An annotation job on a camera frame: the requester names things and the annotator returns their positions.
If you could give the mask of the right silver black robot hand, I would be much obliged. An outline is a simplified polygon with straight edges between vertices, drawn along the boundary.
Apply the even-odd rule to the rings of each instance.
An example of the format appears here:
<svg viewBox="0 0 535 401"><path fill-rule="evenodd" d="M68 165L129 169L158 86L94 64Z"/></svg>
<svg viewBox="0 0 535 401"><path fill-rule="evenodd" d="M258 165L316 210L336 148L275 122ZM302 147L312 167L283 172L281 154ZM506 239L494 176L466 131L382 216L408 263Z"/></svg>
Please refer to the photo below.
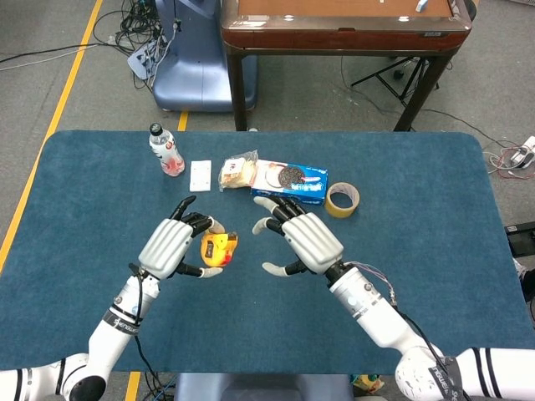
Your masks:
<svg viewBox="0 0 535 401"><path fill-rule="evenodd" d="M257 221L254 235L268 229L282 236L298 259L286 266L264 262L264 271L275 277L289 277L310 271L324 275L333 266L341 264L344 247L333 232L312 212L288 197L255 196L255 204L264 207L271 215Z"/></svg>

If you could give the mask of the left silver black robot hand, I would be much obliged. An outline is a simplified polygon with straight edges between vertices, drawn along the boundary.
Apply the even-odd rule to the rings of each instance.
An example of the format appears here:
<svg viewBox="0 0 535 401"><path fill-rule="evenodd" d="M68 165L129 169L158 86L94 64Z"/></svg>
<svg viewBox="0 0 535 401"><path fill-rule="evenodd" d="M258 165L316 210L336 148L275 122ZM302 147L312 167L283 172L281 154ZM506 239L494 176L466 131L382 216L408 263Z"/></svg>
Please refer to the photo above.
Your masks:
<svg viewBox="0 0 535 401"><path fill-rule="evenodd" d="M141 269L159 280L171 278L175 273L211 278L223 272L222 267L197 267L183 261L196 236L204 231L215 234L225 232L224 226L212 216L198 212L184 215L195 199L195 195L183 199L171 216L156 227L138 256Z"/></svg>

